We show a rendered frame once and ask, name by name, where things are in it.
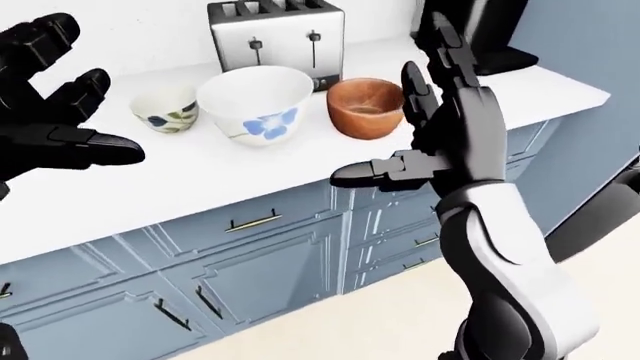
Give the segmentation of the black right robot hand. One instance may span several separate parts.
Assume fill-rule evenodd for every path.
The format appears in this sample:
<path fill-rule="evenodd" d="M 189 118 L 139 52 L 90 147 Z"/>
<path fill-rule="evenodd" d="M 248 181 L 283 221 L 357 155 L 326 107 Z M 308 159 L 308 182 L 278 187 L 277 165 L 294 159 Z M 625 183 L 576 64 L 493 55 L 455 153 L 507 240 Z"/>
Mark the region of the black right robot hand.
<path fill-rule="evenodd" d="M 476 59 L 462 35 L 438 11 L 424 11 L 417 47 L 428 57 L 431 82 L 418 65 L 401 71 L 403 113 L 413 126 L 411 148 L 335 170 L 336 188 L 414 191 L 431 185 L 439 197 L 505 179 L 506 126 L 498 101 L 479 83 Z"/>

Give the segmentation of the black coffee machine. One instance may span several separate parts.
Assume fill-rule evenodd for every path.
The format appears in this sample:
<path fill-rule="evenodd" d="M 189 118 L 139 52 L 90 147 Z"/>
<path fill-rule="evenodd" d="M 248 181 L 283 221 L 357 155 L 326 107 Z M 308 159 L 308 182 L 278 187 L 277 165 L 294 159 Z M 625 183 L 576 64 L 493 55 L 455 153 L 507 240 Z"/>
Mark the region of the black coffee machine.
<path fill-rule="evenodd" d="M 529 0 L 424 0 L 415 44 L 426 43 L 431 12 L 438 11 L 462 35 L 474 53 L 479 76 L 502 74 L 537 65 L 539 58 L 510 47 L 509 42 Z"/>

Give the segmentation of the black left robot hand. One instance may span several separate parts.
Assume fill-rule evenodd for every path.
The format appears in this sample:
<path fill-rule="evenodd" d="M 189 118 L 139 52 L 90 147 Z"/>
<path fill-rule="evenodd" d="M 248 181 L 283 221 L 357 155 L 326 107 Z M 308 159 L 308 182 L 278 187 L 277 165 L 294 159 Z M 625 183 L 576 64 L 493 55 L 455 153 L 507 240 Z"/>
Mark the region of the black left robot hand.
<path fill-rule="evenodd" d="M 7 182 L 38 168 L 86 170 L 138 164 L 145 153 L 125 137 L 81 128 L 98 110 L 111 78 L 94 68 L 42 97 L 29 80 L 72 49 L 80 27 L 48 14 L 0 32 L 0 200 Z"/>

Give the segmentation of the small white leaf-pattern bowl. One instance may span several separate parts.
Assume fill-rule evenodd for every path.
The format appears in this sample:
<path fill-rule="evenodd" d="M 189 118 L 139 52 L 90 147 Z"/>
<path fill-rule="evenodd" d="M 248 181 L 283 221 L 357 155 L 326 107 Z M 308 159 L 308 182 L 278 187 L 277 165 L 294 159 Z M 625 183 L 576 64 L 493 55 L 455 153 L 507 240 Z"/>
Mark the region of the small white leaf-pattern bowl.
<path fill-rule="evenodd" d="M 162 86 L 136 95 L 130 110 L 154 131 L 176 134 L 191 128 L 199 116 L 194 86 Z"/>

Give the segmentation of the large white blue-flower bowl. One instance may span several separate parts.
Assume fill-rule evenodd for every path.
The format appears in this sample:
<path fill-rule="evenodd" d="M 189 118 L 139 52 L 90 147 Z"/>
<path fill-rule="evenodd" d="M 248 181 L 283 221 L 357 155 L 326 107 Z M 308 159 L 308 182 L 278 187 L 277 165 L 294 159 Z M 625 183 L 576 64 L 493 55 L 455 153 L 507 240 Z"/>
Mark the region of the large white blue-flower bowl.
<path fill-rule="evenodd" d="M 258 65 L 212 77 L 197 90 L 197 101 L 225 137 L 261 147 L 293 135 L 313 91 L 302 71 Z"/>

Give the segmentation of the black robot body part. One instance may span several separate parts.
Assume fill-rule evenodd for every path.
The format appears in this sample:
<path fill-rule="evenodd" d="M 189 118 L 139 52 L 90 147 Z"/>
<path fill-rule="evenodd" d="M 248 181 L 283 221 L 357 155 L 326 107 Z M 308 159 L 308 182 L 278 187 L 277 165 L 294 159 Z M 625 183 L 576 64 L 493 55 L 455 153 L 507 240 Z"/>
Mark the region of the black robot body part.
<path fill-rule="evenodd" d="M 640 155 L 546 236 L 556 263 L 585 251 L 640 213 Z"/>

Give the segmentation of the blue-grey kitchen cabinet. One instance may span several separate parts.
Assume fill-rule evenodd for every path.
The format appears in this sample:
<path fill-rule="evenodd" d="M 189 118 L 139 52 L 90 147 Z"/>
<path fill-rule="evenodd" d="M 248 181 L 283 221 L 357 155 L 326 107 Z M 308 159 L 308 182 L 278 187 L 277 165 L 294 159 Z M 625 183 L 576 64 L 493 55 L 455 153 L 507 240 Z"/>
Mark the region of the blue-grey kitchen cabinet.
<path fill-rule="evenodd" d="M 184 134 L 128 126 L 147 160 L 38 170 L 0 202 L 0 320 L 29 360 L 167 360 L 438 257 L 430 188 L 329 185 L 337 167 L 408 146 L 401 125 L 370 142 L 312 119 L 277 146 L 227 140 L 209 118 Z M 276 221 L 225 233 L 271 215 Z M 221 308 L 215 316 L 196 296 Z M 158 299 L 191 332 L 154 307 Z"/>

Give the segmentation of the silver four-slot toaster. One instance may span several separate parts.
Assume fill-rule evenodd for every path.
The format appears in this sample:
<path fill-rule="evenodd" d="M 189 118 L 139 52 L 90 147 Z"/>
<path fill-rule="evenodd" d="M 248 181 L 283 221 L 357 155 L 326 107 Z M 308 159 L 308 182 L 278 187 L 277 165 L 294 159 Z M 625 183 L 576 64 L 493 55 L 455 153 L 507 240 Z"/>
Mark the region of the silver four-slot toaster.
<path fill-rule="evenodd" d="M 230 0 L 207 5 L 222 71 L 295 68 L 323 92 L 342 80 L 345 12 L 325 0 Z"/>

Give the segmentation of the brown wooden bowl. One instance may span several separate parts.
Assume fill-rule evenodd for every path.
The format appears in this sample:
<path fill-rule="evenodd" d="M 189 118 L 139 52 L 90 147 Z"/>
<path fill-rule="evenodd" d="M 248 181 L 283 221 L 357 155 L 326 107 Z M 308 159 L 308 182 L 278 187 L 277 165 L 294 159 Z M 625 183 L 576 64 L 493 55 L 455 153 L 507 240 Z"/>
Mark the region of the brown wooden bowl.
<path fill-rule="evenodd" d="M 404 118 L 402 89 L 387 80 L 343 80 L 328 90 L 326 102 L 333 126 L 357 140 L 386 137 Z"/>

